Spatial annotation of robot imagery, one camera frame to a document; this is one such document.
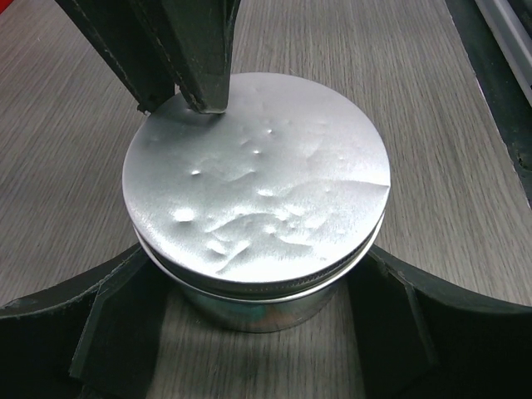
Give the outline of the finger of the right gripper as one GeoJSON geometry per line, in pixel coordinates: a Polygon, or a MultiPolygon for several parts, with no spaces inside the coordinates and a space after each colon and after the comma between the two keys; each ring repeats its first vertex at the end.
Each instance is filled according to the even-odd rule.
{"type": "Polygon", "coordinates": [[[57,0],[128,92],[138,110],[155,111],[175,84],[135,14],[135,1],[57,0]]]}
{"type": "Polygon", "coordinates": [[[145,0],[131,7],[190,108],[222,114],[229,101],[240,0],[145,0]]]}

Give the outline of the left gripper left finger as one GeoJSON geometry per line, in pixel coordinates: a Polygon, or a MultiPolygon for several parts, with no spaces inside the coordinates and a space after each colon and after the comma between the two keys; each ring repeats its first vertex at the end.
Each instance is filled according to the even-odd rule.
{"type": "Polygon", "coordinates": [[[139,244],[1,308],[3,398],[144,398],[170,279],[139,244]]]}

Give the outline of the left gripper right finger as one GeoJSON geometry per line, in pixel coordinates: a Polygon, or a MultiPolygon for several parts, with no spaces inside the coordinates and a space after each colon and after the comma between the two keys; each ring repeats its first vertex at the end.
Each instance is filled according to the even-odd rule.
{"type": "Polygon", "coordinates": [[[368,398],[529,398],[531,308],[378,248],[347,276],[368,398]]]}

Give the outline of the clear plastic cup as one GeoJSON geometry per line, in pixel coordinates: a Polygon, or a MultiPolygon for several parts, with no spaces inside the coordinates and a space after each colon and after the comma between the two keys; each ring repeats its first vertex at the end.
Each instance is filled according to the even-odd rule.
{"type": "Polygon", "coordinates": [[[238,303],[184,286],[180,289],[196,310],[213,324],[243,333],[271,333],[314,317],[337,292],[337,287],[338,283],[332,283],[315,293],[278,303],[238,303]]]}

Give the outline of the white round lid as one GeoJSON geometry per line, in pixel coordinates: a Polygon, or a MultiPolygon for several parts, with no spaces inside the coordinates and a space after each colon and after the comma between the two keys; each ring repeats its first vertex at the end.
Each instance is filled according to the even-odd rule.
{"type": "Polygon", "coordinates": [[[319,290],[372,244],[387,150],[368,117],[314,81],[232,76],[219,116],[173,96],[126,153],[122,190],[140,242],[184,285],[236,301],[319,290]]]}

